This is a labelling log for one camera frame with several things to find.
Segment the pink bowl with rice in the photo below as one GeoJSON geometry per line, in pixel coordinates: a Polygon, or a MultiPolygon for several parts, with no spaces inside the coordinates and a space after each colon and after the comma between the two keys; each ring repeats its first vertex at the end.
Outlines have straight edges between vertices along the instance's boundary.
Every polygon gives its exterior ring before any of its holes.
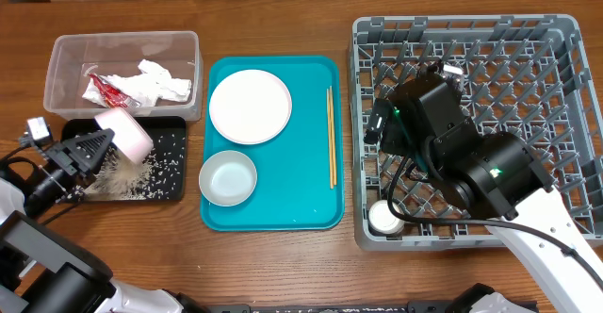
{"type": "Polygon", "coordinates": [[[131,162],[141,164],[154,143],[140,124],[122,107],[115,107],[94,117],[101,129],[114,132],[112,142],[131,162]]]}

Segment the red snack wrapper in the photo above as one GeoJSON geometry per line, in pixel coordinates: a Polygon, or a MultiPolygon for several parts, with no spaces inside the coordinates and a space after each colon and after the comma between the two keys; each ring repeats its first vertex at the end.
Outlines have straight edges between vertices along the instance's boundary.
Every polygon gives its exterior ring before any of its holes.
{"type": "Polygon", "coordinates": [[[140,106],[140,102],[115,88],[98,74],[91,74],[90,79],[102,95],[104,102],[108,107],[127,108],[140,106]]]}

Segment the white napkin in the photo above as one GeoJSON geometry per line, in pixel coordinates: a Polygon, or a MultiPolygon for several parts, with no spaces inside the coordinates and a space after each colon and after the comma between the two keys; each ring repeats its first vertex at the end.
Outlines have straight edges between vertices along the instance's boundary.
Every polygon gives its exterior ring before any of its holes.
{"type": "MultiPolygon", "coordinates": [[[[147,59],[143,59],[138,68],[140,73],[132,76],[98,75],[140,102],[139,107],[154,107],[158,100],[184,103],[190,96],[192,91],[190,79],[173,77],[168,69],[147,59]]],[[[98,106],[108,107],[91,79],[82,98],[98,106]]]]}

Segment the wooden chopstick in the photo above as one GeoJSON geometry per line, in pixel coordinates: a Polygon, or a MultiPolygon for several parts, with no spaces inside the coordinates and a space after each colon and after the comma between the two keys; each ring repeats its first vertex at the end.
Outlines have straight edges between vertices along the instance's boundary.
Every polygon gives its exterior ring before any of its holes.
{"type": "Polygon", "coordinates": [[[334,95],[333,95],[333,86],[330,86],[331,93],[331,115],[332,115],[332,142],[333,142],[333,158],[334,158],[334,186],[337,185],[337,172],[336,172],[336,151],[335,151],[335,136],[334,136],[334,95]]]}
{"type": "Polygon", "coordinates": [[[330,189],[334,188],[334,158],[333,158],[333,142],[332,142],[332,115],[331,115],[331,93],[330,89],[326,90],[327,97],[327,121],[328,121],[328,147],[329,147],[329,169],[330,169],[330,189]]]}

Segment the small white cup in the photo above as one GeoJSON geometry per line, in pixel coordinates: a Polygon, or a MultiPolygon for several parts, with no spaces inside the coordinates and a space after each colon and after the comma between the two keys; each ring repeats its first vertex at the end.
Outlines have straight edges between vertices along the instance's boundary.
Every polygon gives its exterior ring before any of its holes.
{"type": "Polygon", "coordinates": [[[392,214],[386,200],[375,202],[368,211],[367,219],[371,232],[378,236],[397,236],[404,228],[404,221],[392,214]]]}

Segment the grey shallow bowl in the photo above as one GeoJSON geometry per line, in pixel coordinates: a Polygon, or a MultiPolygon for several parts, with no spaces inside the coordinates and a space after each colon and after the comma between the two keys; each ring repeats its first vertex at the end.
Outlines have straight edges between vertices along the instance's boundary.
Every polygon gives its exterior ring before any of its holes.
{"type": "Polygon", "coordinates": [[[258,175],[252,160],[239,151],[226,150],[211,156],[199,173],[203,197],[216,206],[237,206],[252,194],[258,175]]]}

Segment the large white plate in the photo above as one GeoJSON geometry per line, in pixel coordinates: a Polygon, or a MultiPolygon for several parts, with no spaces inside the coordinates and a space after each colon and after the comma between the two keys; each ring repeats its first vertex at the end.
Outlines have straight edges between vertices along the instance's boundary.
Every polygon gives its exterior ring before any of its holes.
{"type": "Polygon", "coordinates": [[[254,145],[278,136],[286,127],[292,97],[275,74],[250,69],[229,74],[213,90],[209,117],[231,142],[254,145]]]}

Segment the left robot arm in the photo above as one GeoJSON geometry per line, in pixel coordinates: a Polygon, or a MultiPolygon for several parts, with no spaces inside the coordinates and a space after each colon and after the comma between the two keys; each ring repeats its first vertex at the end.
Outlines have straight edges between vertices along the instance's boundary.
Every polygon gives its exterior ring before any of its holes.
{"type": "Polygon", "coordinates": [[[65,141],[27,131],[19,149],[46,159],[22,178],[1,159],[1,309],[4,312],[182,312],[180,298],[116,280],[107,264],[52,231],[39,217],[59,198],[90,181],[112,142],[110,129],[65,141]]]}

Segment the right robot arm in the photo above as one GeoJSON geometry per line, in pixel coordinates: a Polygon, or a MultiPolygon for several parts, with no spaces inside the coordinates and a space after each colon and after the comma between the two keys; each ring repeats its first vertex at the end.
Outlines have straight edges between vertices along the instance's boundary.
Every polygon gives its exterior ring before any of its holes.
{"type": "Polygon", "coordinates": [[[560,312],[602,309],[602,261],[574,224],[560,191],[516,135],[482,135],[461,110],[463,76],[422,72],[373,102],[364,141],[402,158],[486,227],[524,265],[560,312]]]}

